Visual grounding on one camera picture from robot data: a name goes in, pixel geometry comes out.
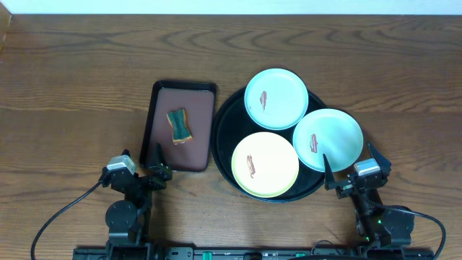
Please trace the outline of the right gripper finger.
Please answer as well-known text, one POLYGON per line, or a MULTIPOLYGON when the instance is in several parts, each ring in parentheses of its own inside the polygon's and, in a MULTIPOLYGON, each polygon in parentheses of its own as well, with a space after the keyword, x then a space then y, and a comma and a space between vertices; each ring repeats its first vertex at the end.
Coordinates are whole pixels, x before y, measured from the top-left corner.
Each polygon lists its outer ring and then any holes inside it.
POLYGON ((369 150, 371 158, 375 159, 380 170, 382 172, 390 172, 391 171, 391 162, 384 157, 382 154, 379 153, 377 149, 372 145, 371 142, 367 142, 367 148, 369 150))
POLYGON ((328 158, 323 154, 324 161, 324 188, 325 190, 331 190, 335 188, 335 178, 329 164, 328 158))

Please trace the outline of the green orange sponge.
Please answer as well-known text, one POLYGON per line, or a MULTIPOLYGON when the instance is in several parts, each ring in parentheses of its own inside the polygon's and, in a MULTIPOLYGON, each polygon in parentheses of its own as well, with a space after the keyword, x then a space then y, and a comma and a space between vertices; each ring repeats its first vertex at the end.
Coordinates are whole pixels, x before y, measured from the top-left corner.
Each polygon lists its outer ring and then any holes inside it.
POLYGON ((188 127, 186 110, 181 108, 167 113, 167 120, 172 128, 172 138, 174 144, 181 144, 193 139, 188 127))

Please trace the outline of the light green plate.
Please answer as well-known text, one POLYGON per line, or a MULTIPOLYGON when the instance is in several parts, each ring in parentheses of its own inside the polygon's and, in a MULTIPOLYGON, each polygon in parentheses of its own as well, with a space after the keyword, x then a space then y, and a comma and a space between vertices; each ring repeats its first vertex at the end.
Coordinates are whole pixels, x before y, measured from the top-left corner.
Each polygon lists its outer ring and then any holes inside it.
POLYGON ((248 115, 259 126, 285 130, 296 125, 306 114, 308 90, 294 72, 266 69, 249 81, 244 103, 248 115))
POLYGON ((364 137, 348 113, 323 108, 308 113, 296 125, 293 147, 300 161, 312 170, 325 170, 324 158, 333 172, 353 165, 362 153, 364 137))

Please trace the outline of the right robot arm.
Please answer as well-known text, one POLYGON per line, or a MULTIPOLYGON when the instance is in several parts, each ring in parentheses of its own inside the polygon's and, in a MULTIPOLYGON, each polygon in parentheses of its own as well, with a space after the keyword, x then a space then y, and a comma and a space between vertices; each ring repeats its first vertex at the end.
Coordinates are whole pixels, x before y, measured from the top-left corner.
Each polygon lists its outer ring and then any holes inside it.
POLYGON ((324 187, 335 190, 339 199, 349 197, 355 209, 359 236, 376 248, 395 248, 411 243, 414 216, 404 206, 386 206, 378 189, 388 182, 391 162, 367 145, 370 158, 354 164, 354 172, 347 179, 336 181, 328 158, 324 155, 324 187))

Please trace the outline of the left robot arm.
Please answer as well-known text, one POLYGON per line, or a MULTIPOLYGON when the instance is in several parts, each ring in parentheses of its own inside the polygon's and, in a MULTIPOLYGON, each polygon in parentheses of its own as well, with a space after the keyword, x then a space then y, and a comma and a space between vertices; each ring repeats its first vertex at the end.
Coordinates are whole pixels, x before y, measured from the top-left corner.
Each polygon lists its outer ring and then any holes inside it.
POLYGON ((124 199, 113 203, 105 214, 109 228, 108 244, 112 247, 140 248, 149 242, 152 193, 165 189, 173 177, 160 144, 154 146, 148 169, 151 171, 149 175, 136 173, 127 149, 113 157, 102 169, 101 185, 124 195, 124 199))

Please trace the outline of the light green plate top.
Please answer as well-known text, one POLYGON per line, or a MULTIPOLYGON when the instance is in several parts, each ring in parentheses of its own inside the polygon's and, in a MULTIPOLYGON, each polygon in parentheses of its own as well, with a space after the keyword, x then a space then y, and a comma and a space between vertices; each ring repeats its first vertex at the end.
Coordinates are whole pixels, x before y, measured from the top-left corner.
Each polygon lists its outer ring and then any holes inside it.
POLYGON ((249 81, 244 103, 248 115, 259 126, 285 130, 296 125, 306 114, 308 90, 294 72, 266 69, 249 81))

